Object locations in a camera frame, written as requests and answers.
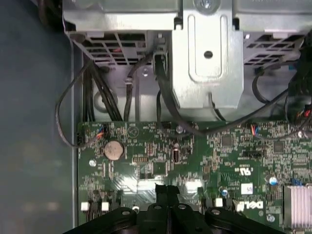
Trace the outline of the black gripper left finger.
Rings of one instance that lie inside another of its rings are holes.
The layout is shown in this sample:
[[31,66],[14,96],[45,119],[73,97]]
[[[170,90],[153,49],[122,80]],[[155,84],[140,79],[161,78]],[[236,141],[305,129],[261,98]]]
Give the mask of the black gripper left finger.
[[168,187],[156,185],[156,202],[135,212],[120,207],[75,227],[68,234],[165,234],[168,220]]

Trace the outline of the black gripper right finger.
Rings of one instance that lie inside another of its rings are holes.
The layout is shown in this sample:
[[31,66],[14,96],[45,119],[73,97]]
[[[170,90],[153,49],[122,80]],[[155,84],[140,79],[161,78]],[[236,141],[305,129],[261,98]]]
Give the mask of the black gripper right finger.
[[207,208],[205,214],[181,203],[177,186],[167,186],[168,205],[177,234],[281,234],[270,226],[223,208]]

